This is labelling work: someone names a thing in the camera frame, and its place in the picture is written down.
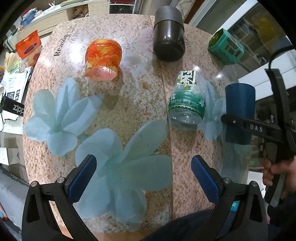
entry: white paper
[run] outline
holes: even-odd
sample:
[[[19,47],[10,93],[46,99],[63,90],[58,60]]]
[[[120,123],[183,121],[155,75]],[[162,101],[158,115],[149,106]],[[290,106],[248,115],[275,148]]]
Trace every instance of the white paper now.
[[[19,74],[9,74],[5,73],[2,80],[2,85],[5,88],[6,96],[10,99],[13,99],[19,103],[22,101],[22,96],[24,94],[25,86],[27,80],[30,76],[29,68],[26,68],[26,71]],[[4,120],[11,119],[16,120],[18,115],[10,113],[8,111],[2,111],[2,117]]]

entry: orange wipes package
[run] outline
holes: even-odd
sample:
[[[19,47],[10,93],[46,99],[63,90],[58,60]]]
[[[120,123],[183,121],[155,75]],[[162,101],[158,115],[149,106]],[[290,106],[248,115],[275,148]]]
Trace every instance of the orange wipes package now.
[[[15,45],[19,57],[26,67],[35,66],[42,50],[37,30]]]
[[[122,49],[111,39],[93,41],[85,53],[85,76],[92,80],[113,80],[119,69]]]

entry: thermos lid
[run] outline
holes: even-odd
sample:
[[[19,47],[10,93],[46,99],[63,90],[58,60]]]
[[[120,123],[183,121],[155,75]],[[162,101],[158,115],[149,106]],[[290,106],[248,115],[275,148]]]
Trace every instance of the thermos lid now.
[[[160,7],[155,14],[154,28],[160,21],[163,21],[163,20],[175,21],[181,24],[182,27],[184,28],[182,14],[175,7],[171,7],[171,6]]]

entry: screw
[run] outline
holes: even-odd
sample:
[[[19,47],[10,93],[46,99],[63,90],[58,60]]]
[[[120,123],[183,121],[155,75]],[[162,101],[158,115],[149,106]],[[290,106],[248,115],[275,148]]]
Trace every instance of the screw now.
[[[37,186],[37,182],[36,182],[36,181],[32,182],[32,183],[31,183],[31,186],[32,186],[32,187]]]
[[[59,177],[59,178],[57,179],[57,182],[58,182],[58,183],[62,183],[62,182],[64,182],[64,180],[65,180],[65,179],[64,179],[63,177]]]
[[[251,183],[254,187],[257,187],[257,186],[258,186],[258,183],[255,182],[255,181],[250,181],[250,183]]]
[[[230,179],[229,177],[225,177],[225,178],[223,178],[223,181],[224,181],[225,183],[231,183],[231,179]]]

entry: black thermos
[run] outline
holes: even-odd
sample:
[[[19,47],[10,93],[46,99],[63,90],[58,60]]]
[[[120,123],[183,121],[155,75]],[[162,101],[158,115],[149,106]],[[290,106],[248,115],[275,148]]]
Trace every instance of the black thermos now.
[[[156,11],[153,51],[163,61],[173,62],[185,53],[184,24],[180,11],[163,6]]]
[[[19,103],[13,99],[8,98],[7,96],[3,96],[0,103],[0,111],[6,110],[10,113],[24,116],[25,105]]]

